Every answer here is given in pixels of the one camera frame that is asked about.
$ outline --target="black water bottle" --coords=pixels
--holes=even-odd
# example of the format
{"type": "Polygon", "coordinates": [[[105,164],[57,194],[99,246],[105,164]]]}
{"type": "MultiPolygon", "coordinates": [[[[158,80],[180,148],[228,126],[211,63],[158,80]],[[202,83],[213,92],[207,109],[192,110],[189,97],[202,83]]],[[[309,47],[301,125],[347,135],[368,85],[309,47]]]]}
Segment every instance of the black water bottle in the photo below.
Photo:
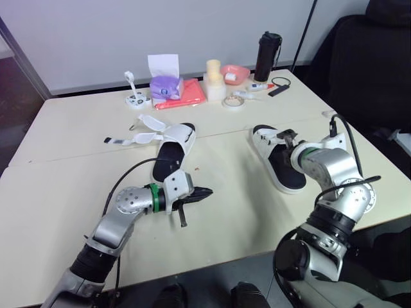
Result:
{"type": "Polygon", "coordinates": [[[259,40],[258,57],[254,80],[266,82],[274,65],[274,58],[283,39],[276,33],[266,31],[259,40]]]}

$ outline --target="black chair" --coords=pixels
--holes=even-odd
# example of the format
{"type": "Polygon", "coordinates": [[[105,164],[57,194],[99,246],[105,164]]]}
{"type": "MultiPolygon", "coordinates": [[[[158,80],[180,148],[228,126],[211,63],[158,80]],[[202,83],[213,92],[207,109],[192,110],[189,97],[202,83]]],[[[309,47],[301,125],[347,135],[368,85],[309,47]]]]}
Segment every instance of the black chair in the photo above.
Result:
{"type": "Polygon", "coordinates": [[[410,21],[411,0],[370,0],[365,15],[338,20],[304,79],[408,176],[410,157],[387,139],[411,132],[410,21]]]}

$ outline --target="person's foot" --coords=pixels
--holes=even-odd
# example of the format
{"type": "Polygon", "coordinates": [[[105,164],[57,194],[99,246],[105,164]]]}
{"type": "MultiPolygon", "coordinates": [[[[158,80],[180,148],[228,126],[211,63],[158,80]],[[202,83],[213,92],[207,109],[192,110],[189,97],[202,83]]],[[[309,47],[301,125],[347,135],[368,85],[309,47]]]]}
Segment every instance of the person's foot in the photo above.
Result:
{"type": "Polygon", "coordinates": [[[186,291],[180,284],[173,284],[165,287],[152,308],[187,308],[186,291]]]}
{"type": "Polygon", "coordinates": [[[270,308],[264,295],[254,284],[239,282],[231,290],[232,308],[270,308]]]}

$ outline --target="cable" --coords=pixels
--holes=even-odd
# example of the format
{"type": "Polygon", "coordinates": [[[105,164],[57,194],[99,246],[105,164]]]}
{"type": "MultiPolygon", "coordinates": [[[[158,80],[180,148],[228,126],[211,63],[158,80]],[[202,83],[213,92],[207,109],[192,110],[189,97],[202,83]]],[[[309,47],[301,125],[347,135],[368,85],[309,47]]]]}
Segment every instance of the cable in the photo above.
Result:
{"type": "Polygon", "coordinates": [[[285,78],[285,77],[274,77],[274,78],[272,78],[272,79],[271,79],[271,83],[272,83],[273,85],[281,86],[281,85],[279,85],[278,83],[275,83],[275,82],[274,82],[274,80],[276,80],[276,79],[283,79],[283,80],[287,81],[287,84],[286,84],[286,85],[291,85],[291,80],[289,80],[288,78],[285,78]]]}
{"type": "MultiPolygon", "coordinates": [[[[131,172],[133,171],[135,168],[145,164],[146,162],[153,162],[153,161],[158,161],[158,162],[170,162],[170,163],[175,163],[176,165],[179,165],[179,162],[176,160],[170,160],[170,159],[163,159],[163,158],[149,158],[149,159],[145,159],[140,161],[139,163],[135,164],[134,166],[132,166],[129,170],[127,170],[119,179],[118,181],[114,184],[113,188],[111,189],[111,191],[109,192],[109,195],[107,196],[107,200],[105,202],[104,205],[104,209],[103,209],[103,214],[101,215],[102,217],[104,215],[106,215],[107,213],[107,209],[109,207],[110,204],[110,200],[113,197],[114,191],[117,189],[118,185],[121,183],[122,180],[124,180],[124,178],[131,172]]],[[[110,307],[115,307],[116,306],[116,300],[117,300],[117,293],[118,293],[118,286],[119,286],[119,281],[120,281],[120,263],[121,263],[121,257],[119,256],[117,259],[117,273],[116,273],[116,285],[114,286],[114,298],[112,299],[112,302],[110,304],[110,307]]]]}
{"type": "Polygon", "coordinates": [[[349,141],[351,143],[351,147],[353,148],[354,158],[355,158],[355,162],[357,164],[358,172],[361,176],[363,176],[362,175],[362,167],[361,167],[360,157],[358,156],[358,150],[357,150],[357,146],[355,144],[353,132],[351,131],[351,128],[349,127],[348,122],[340,114],[335,114],[331,117],[331,120],[329,122],[329,136],[330,137],[335,137],[337,135],[337,124],[335,122],[336,117],[341,120],[342,124],[344,124],[345,129],[347,130],[349,141]]]}
{"type": "MultiPolygon", "coordinates": [[[[296,232],[297,232],[297,229],[293,229],[293,230],[289,231],[286,235],[284,235],[283,238],[278,243],[277,249],[275,249],[275,251],[278,251],[278,248],[281,246],[281,244],[283,244],[285,241],[291,239],[296,232]]],[[[288,301],[291,303],[293,308],[300,307],[301,303],[298,300],[298,296],[295,295],[294,292],[291,289],[287,288],[284,285],[284,283],[280,279],[280,276],[278,275],[278,271],[277,271],[277,268],[275,266],[275,252],[274,252],[273,267],[274,267],[274,278],[275,278],[275,281],[277,282],[278,286],[280,287],[281,291],[287,297],[288,301]]]]}
{"type": "Polygon", "coordinates": [[[300,53],[302,43],[304,42],[304,38],[306,37],[308,26],[310,25],[311,18],[313,17],[313,13],[314,13],[314,9],[315,9],[316,5],[317,5],[317,0],[314,0],[313,5],[311,6],[310,14],[309,14],[307,22],[306,22],[306,26],[304,28],[304,31],[303,31],[301,39],[300,39],[300,44],[298,45],[297,52],[295,53],[295,56],[294,56],[293,64],[291,65],[291,69],[290,69],[291,73],[294,73],[295,63],[297,63],[297,58],[298,58],[298,55],[300,53]]]}
{"type": "Polygon", "coordinates": [[[156,157],[156,158],[149,158],[149,159],[146,159],[146,160],[142,160],[142,161],[140,161],[138,164],[135,164],[135,165],[132,166],[129,170],[127,170],[127,171],[119,178],[119,180],[114,184],[113,188],[111,189],[111,192],[109,192],[109,195],[107,196],[107,200],[106,200],[106,202],[105,202],[104,209],[103,209],[103,215],[101,215],[101,216],[106,215],[107,209],[108,209],[108,207],[109,207],[110,200],[111,200],[111,198],[113,197],[114,191],[117,189],[117,187],[118,187],[118,185],[120,184],[120,182],[121,182],[122,180],[124,180],[124,178],[125,178],[131,171],[133,171],[135,168],[137,168],[137,167],[145,164],[146,162],[153,162],[153,161],[158,161],[158,162],[174,162],[176,165],[179,165],[179,162],[178,162],[178,161],[170,160],[170,159],[164,159],[164,158],[157,158],[157,157],[156,157]]]}
{"type": "Polygon", "coordinates": [[[321,197],[323,197],[323,195],[330,193],[331,191],[336,191],[338,189],[341,188],[346,188],[346,187],[350,187],[350,186],[357,186],[357,185],[361,185],[361,184],[366,184],[366,183],[372,183],[375,181],[381,180],[381,176],[380,175],[376,175],[376,176],[372,176],[370,178],[366,178],[365,180],[361,180],[358,182],[351,182],[351,183],[346,183],[346,184],[342,184],[342,185],[338,185],[329,189],[326,189],[325,191],[322,191],[316,198],[314,201],[314,206],[317,205],[318,201],[320,200],[321,197]]]}
{"type": "Polygon", "coordinates": [[[277,68],[278,58],[280,57],[280,52],[281,52],[281,45],[280,45],[280,47],[279,47],[278,55],[277,55],[277,60],[275,60],[274,68],[272,69],[272,71],[277,68]]]}

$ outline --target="chair backrest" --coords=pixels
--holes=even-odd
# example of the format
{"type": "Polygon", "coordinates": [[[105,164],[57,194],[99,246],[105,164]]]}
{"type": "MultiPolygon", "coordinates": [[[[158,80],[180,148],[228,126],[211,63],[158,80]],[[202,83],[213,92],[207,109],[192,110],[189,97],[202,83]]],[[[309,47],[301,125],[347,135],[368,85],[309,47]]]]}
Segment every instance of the chair backrest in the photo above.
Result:
{"type": "Polygon", "coordinates": [[[340,19],[319,49],[305,82],[348,120],[407,128],[411,123],[411,30],[398,10],[396,19],[378,9],[386,10],[380,0],[371,1],[368,15],[340,19]]]}

